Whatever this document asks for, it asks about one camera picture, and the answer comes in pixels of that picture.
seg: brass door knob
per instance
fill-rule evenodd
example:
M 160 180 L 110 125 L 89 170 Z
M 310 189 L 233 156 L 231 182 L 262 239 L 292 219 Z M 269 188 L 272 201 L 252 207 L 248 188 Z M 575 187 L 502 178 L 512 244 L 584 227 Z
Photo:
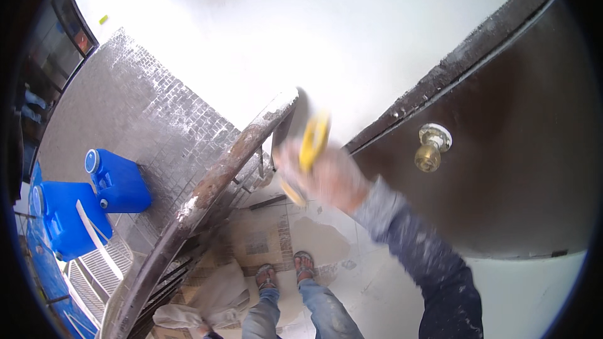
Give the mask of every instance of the brass door knob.
M 450 132 L 436 123 L 426 123 L 418 131 L 421 146 L 415 153 L 415 165 L 426 173 L 436 171 L 442 160 L 441 154 L 452 146 Z

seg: yellow sanding tool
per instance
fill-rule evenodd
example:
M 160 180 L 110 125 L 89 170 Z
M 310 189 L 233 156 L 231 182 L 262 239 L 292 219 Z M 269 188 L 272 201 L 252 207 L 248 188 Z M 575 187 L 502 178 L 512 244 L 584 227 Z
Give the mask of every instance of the yellow sanding tool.
M 329 139 L 330 116 L 326 111 L 314 115 L 306 123 L 306 130 L 301 140 L 299 154 L 300 170 L 307 173 L 320 153 L 324 150 Z M 282 180 L 280 186 L 287 196 L 298 206 L 306 205 L 306 197 L 295 183 Z

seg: white rag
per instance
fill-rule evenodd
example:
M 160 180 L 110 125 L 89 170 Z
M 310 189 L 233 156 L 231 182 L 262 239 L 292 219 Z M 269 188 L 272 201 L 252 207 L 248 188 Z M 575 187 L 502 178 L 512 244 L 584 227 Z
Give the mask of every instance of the white rag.
M 188 305 L 169 304 L 160 306 L 153 314 L 156 325 L 169 329 L 188 328 L 195 338 L 194 328 L 203 320 L 214 329 L 241 321 L 241 311 L 249 303 L 249 290 L 243 271 L 232 261 L 218 268 L 199 287 Z

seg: dust-covered handrail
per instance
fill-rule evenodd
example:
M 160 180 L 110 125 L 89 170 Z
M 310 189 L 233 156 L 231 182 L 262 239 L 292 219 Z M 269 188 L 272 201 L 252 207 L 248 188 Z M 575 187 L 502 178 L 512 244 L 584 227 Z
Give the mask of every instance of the dust-covered handrail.
M 122 288 L 125 291 L 124 302 L 113 307 L 118 309 L 114 312 L 116 314 L 105 312 L 105 318 L 111 316 L 115 319 L 110 323 L 102 323 L 102 338 L 128 337 L 155 286 L 192 231 L 206 219 L 209 208 L 277 126 L 283 123 L 281 127 L 288 127 L 290 114 L 297 104 L 298 97 L 298 90 L 295 88 L 278 94 L 207 171 L 191 193 L 191 197 L 180 206 L 162 231 L 132 285 L 129 289 Z

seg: brown door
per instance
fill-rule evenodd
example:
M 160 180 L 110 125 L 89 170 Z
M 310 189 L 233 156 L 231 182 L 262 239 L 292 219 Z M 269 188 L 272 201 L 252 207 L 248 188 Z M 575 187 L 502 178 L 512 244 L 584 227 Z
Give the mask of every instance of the brown door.
M 466 255 L 587 248 L 599 192 L 595 81 L 569 14 L 551 4 L 493 59 L 355 154 Z M 432 173 L 414 155 L 437 123 L 452 147 Z

